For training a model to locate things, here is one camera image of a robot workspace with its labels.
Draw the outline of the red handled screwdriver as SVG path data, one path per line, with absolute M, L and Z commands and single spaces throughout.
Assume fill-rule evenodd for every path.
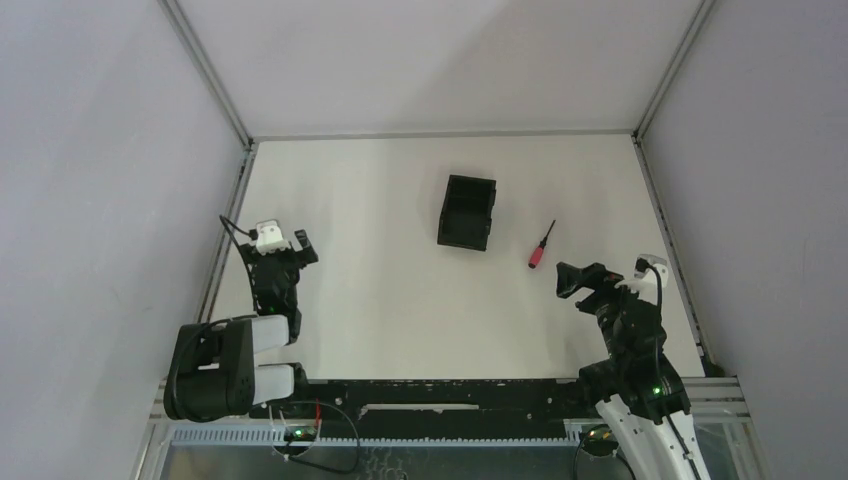
M 551 234 L 555 224 L 556 224 L 555 220 L 553 220 L 550 223 L 547 232 L 545 233 L 545 235 L 542 237 L 542 239 L 540 240 L 540 242 L 538 243 L 536 248 L 531 253 L 531 255 L 528 259 L 528 262 L 527 262 L 527 266 L 530 269 L 536 269 L 539 266 L 539 264 L 540 264 L 540 262 L 541 262 L 541 260 L 544 256 L 544 252 L 545 252 L 550 234 Z

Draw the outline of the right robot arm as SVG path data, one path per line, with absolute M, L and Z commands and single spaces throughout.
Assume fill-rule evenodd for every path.
M 667 262 L 641 255 L 631 278 L 601 263 L 577 267 L 560 262 L 556 272 L 559 298 L 588 292 L 575 307 L 596 319 L 607 357 L 580 368 L 578 383 L 635 478 L 709 478 L 690 398 L 663 351 Z

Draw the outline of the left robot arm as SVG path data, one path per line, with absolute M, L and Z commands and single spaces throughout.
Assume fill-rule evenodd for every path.
M 293 344 L 300 336 L 297 286 L 302 270 L 319 257 L 306 231 L 297 230 L 294 236 L 297 247 L 268 221 L 257 225 L 251 243 L 238 245 L 250 288 L 250 313 L 181 326 L 163 395 L 168 418 L 208 423 L 245 415 L 257 404 L 292 394 L 293 367 L 274 367 L 263 374 L 255 357 Z

